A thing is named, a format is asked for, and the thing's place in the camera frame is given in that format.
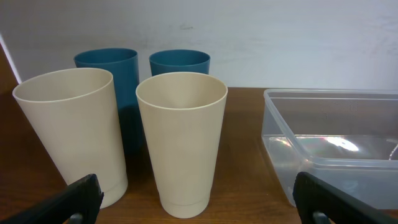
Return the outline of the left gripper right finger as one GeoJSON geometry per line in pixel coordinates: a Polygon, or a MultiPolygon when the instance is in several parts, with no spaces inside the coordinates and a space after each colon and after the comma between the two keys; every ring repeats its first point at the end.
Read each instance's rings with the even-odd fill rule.
{"type": "Polygon", "coordinates": [[[299,172],[293,197],[302,223],[397,224],[397,219],[369,206],[308,172],[299,172]]]}

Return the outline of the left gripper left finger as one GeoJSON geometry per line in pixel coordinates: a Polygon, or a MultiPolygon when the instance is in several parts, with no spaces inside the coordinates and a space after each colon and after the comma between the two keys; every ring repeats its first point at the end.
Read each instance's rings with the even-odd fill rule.
{"type": "Polygon", "coordinates": [[[88,174],[53,197],[1,223],[95,223],[103,198],[96,174],[88,174]]]}

